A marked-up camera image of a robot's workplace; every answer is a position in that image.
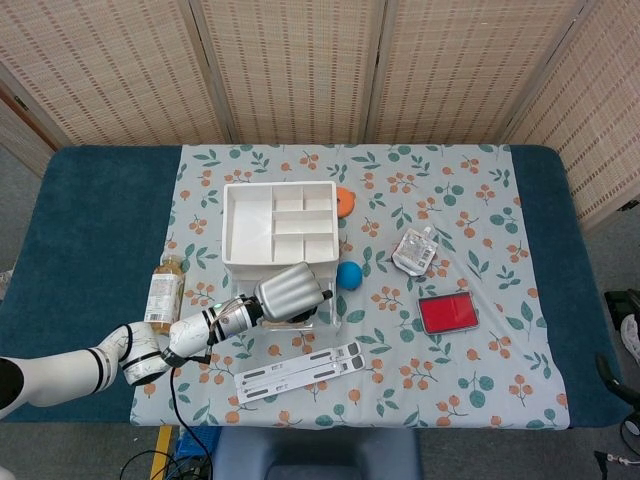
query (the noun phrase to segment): bottle label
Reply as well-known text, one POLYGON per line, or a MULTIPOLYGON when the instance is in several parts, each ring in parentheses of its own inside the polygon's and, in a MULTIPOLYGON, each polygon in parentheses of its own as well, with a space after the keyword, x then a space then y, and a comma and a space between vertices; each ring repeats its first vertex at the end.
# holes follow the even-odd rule
POLYGON ((172 273, 156 273, 151 277, 145 322, 174 323, 180 311, 182 279, 172 273))

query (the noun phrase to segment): blue ball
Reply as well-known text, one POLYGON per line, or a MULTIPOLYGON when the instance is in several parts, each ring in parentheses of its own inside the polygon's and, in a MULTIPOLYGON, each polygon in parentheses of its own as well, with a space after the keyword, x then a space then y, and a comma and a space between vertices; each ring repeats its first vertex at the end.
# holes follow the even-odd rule
POLYGON ((342 262, 338 265, 336 282, 340 288, 355 290, 362 283, 362 269, 354 262, 342 262))

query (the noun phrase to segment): black cable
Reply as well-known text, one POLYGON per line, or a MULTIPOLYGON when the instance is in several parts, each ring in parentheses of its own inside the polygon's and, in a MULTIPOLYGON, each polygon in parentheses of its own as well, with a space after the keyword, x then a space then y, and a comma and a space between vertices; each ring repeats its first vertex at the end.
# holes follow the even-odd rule
POLYGON ((624 438, 624 435, 622 434, 622 427, 624 426, 624 422, 625 422, 626 420, 627 420, 627 419, 625 418, 625 419, 620 423, 620 430, 619 430, 619 432, 620 432, 620 438, 622 439, 622 442, 627 446, 627 448, 628 448, 629 450, 631 450, 631 451, 632 451, 633 453, 635 453, 638 457, 640 457, 640 452, 638 452, 635 448, 633 448, 631 445, 629 445, 629 442, 627 442, 627 439, 626 439, 626 438, 624 438))
MULTIPOLYGON (((168 453, 161 452, 160 450, 144 450, 142 452, 136 453, 133 457, 131 457, 129 460, 127 460, 127 463, 125 463, 124 466, 122 467, 122 469, 120 470, 120 480, 122 480, 124 472, 127 469, 127 467, 129 466, 129 464, 131 464, 131 462, 133 462, 136 458, 141 457, 142 455, 147 455, 149 453, 154 453, 154 454, 155 453, 159 453, 161 455, 164 455, 165 457, 167 457, 169 459, 169 462, 171 462, 171 465, 175 465, 176 466, 176 468, 178 469, 178 473, 180 475, 182 475, 182 470, 180 469, 180 465, 178 465, 178 462, 176 462, 176 460, 171 455, 169 455, 168 453)), ((168 465, 169 464, 167 464, 165 466, 165 468, 160 470, 160 472, 164 471, 167 468, 168 465)))
POLYGON ((189 435, 191 435, 191 437, 193 437, 193 439, 195 440, 195 442, 200 446, 200 448, 202 448, 202 451, 207 455, 207 460, 209 463, 209 480, 213 480, 213 459, 211 458, 211 453, 209 452, 209 449, 204 445, 204 443, 202 443, 200 441, 200 439, 196 436, 195 433, 193 433, 193 430, 191 430, 191 427, 189 427, 189 425, 187 425, 185 423, 185 421, 182 419, 182 417, 180 416, 180 412, 178 411, 178 399, 176 398, 176 388, 175 385, 173 383, 174 380, 174 374, 176 373, 176 368, 173 367, 171 369, 171 377, 169 377, 169 387, 171 388, 171 400, 173 401, 173 409, 176 412, 176 417, 178 418, 178 421, 180 422, 180 425, 182 425, 184 427, 184 429, 189 432, 189 435))

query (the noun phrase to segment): orange toy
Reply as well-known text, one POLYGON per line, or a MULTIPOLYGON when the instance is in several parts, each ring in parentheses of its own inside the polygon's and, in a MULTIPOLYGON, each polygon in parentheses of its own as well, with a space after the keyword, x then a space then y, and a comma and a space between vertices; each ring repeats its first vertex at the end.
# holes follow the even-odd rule
POLYGON ((343 218, 353 212, 356 206, 356 194, 343 187, 336 188, 338 197, 338 218, 343 218))

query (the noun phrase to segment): green leaf pattern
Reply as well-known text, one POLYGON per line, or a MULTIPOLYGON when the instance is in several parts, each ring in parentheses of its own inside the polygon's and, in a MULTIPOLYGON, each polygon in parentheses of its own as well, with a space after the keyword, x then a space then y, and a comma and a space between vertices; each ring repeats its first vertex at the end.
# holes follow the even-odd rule
MULTIPOLYGON (((362 267, 364 278, 359 289, 338 291, 333 299, 342 322, 337 337, 332 329, 323 330, 331 314, 319 309, 314 322, 322 328, 311 336, 302 332, 304 345, 317 351, 357 339, 364 371, 329 380, 320 385, 323 390, 314 387, 320 392, 317 403, 298 389, 238 405, 234 373, 302 354, 293 342, 297 338, 299 344, 299 333, 246 332, 215 346, 219 358, 209 367, 210 375, 203 377, 194 362, 180 369, 176 393, 182 416, 192 425, 274 425, 285 411, 295 419, 295 428, 424 428, 437 425, 438 403, 455 396, 465 415, 451 416, 452 426, 495 426, 490 422, 497 416, 500 428, 566 428, 568 410, 556 402, 564 384, 547 343, 507 145, 185 146, 167 211, 165 253, 185 258, 185 294, 200 291, 199 283, 212 291, 195 304, 195 297, 185 295, 182 317, 200 312, 201 299, 223 301, 233 294, 219 242, 225 184, 327 179, 356 194, 354 212, 338 222, 340 251, 341 260, 362 267), (472 159, 478 160, 473 162, 477 173, 461 167, 472 159), (481 185, 494 195, 490 202, 476 198, 481 185), (460 227, 456 221, 461 218, 478 220, 460 227), (391 255, 407 228, 427 225, 434 227, 438 267, 409 277, 393 265, 391 255), (372 299, 384 287, 399 291, 393 309, 393 303, 381 309, 381 302, 372 299), (480 326, 426 335, 417 299, 464 290, 474 293, 480 326), (509 344, 500 351, 488 347, 504 338, 509 344), (274 344, 278 356, 267 353, 274 344), (502 358, 502 350, 510 356, 502 358), (435 377, 423 377, 428 386, 418 388, 417 380, 410 388, 403 384, 407 377, 399 369, 413 360, 421 372, 427 365, 433 369, 435 377), (526 406, 508 392, 516 375, 525 376, 532 388, 526 406), (355 390, 357 397, 350 394, 355 390)), ((151 394, 136 389, 135 424, 175 422, 168 375, 154 387, 151 394)))

